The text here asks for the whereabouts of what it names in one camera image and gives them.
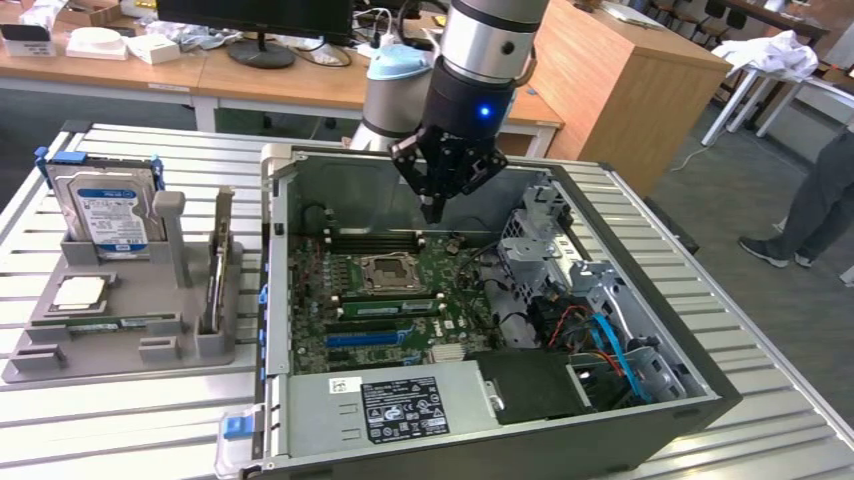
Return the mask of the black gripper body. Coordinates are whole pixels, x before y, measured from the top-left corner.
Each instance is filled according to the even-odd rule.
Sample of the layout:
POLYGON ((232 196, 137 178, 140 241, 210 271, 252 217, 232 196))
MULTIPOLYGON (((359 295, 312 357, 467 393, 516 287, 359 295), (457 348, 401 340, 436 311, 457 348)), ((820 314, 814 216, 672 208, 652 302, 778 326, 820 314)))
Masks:
POLYGON ((424 105, 424 127, 469 141, 493 139, 509 110, 515 83, 491 83, 461 75, 437 61, 424 105))

